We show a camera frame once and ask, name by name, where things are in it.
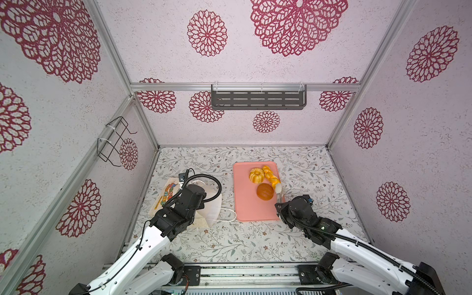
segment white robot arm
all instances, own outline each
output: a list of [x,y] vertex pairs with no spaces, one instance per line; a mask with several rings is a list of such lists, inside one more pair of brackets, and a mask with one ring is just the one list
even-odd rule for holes
[[[340,224],[318,217],[309,195],[275,204],[277,214],[290,228],[297,227],[305,237],[337,253],[354,259],[358,266],[333,253],[326,253],[311,273],[318,284],[353,285],[374,295],[445,295],[435,270],[421,262],[415,266],[369,245],[343,229]],[[340,286],[328,287],[337,289]],[[299,291],[321,291],[298,288]]]
[[[146,274],[135,278],[146,263],[179,233],[193,223],[195,211],[203,208],[205,191],[188,181],[202,175],[190,177],[179,193],[172,199],[175,207],[164,206],[143,235],[109,269],[89,285],[77,284],[69,295],[148,295],[167,283],[177,284],[183,275],[184,264],[169,254]],[[348,262],[338,255],[327,252],[310,270],[299,266],[299,273],[311,278],[311,285],[334,285],[326,288],[297,288],[300,291],[329,291],[345,286],[356,286],[374,295],[445,295],[435,270],[421,263],[419,267],[390,256],[366,244],[341,225],[313,212],[308,195],[275,205],[277,214],[290,228],[297,227],[305,237],[337,253],[354,259]]]
[[[195,175],[188,178],[202,177]],[[195,211],[204,208],[204,203],[214,200],[221,192],[221,184],[216,180],[219,191],[212,198],[205,199],[206,193],[197,185],[184,186],[163,209],[144,224],[143,234],[109,269],[90,284],[77,284],[69,295],[148,295],[167,283],[178,284],[182,278],[184,264],[174,255],[168,254],[146,274],[136,278],[143,267],[163,247],[192,224]]]

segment table surface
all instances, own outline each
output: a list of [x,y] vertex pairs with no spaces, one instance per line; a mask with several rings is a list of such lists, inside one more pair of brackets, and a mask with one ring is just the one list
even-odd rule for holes
[[[150,219],[149,208],[169,177],[187,168],[215,176],[223,186],[222,207],[234,210],[233,165],[251,161],[274,161],[287,200],[309,194],[319,216],[338,222],[367,241],[325,147],[184,147],[161,148],[131,242],[141,235],[144,222]],[[221,211],[219,218],[233,216]],[[184,262],[319,261],[326,251],[280,220],[219,221],[211,228],[181,233],[151,262],[168,253]]]

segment white face mask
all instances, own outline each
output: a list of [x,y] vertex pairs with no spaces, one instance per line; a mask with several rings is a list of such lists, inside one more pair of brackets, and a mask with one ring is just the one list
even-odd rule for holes
[[[205,190],[207,194],[206,199],[210,199],[217,193],[213,188],[211,188],[209,185],[207,185],[201,180],[192,181],[192,184],[198,185]],[[221,208],[222,201],[223,201],[223,198],[221,194],[219,194],[219,196],[216,199],[205,203],[205,208],[196,211],[194,222],[192,225],[189,226],[189,228],[209,228],[216,221],[232,222],[236,220],[236,217],[233,220],[219,220],[218,219],[219,212],[222,209]]]

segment red flower pattern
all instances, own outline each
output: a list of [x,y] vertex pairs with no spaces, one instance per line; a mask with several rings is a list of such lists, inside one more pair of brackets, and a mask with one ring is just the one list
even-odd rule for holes
[[0,254],[0,276],[18,253],[18,249],[8,249]]
[[428,32],[413,46],[406,61],[406,74],[415,82],[431,80],[454,59],[458,43],[453,27],[445,25]]
[[382,116],[376,109],[366,108],[357,116],[354,124],[354,139],[363,149],[377,144],[382,131]]
[[253,127],[261,133],[274,131],[280,123],[280,117],[273,111],[265,110],[254,117]]
[[300,55],[326,40],[347,0],[251,0],[254,33],[272,53]]
[[386,182],[377,191],[377,206],[385,218],[399,222],[410,213],[410,198],[398,183]]
[[82,83],[98,71],[100,42],[81,0],[1,0],[0,19],[47,74]]
[[18,285],[15,295],[38,295],[42,290],[42,283],[46,278],[42,255],[38,255],[34,264],[28,269],[27,276]]
[[187,26],[188,40],[203,56],[214,56],[226,45],[228,35],[225,23],[212,11],[200,10],[190,19]]
[[[146,78],[141,83],[163,83],[159,79]],[[140,91],[136,93],[143,106],[156,113],[170,112],[176,105],[173,91]]]
[[87,179],[72,203],[62,215],[56,229],[62,236],[78,237],[83,235],[97,220],[100,213],[100,190],[91,179]]
[[31,117],[23,99],[0,83],[0,153],[21,145],[30,130]]
[[126,170],[131,170],[136,167],[136,163],[138,162],[138,148],[131,138],[125,139],[121,144],[119,158]]
[[[342,77],[333,83],[357,83],[358,80],[352,77]],[[335,112],[342,110],[346,106],[347,101],[351,98],[350,91],[323,91],[320,96],[320,106],[324,110]]]
[[214,110],[211,107],[211,93],[208,91],[195,93],[188,103],[192,115],[202,122],[218,121],[225,111]]

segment ear loop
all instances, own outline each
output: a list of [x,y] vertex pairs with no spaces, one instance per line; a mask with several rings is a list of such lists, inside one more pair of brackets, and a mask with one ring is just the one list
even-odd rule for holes
[[[206,184],[205,184],[203,181],[201,181],[201,180],[194,180],[194,181],[192,181],[192,184],[195,184],[195,182],[197,182],[197,181],[203,183],[203,185],[206,185]],[[228,208],[221,208],[219,211],[221,212],[221,210],[229,210],[229,211],[231,211],[231,212],[233,212],[233,213],[235,214],[235,217],[234,217],[232,220],[214,219],[214,221],[233,222],[233,221],[236,220],[236,216],[237,216],[236,211],[231,210],[231,209],[228,209]]]

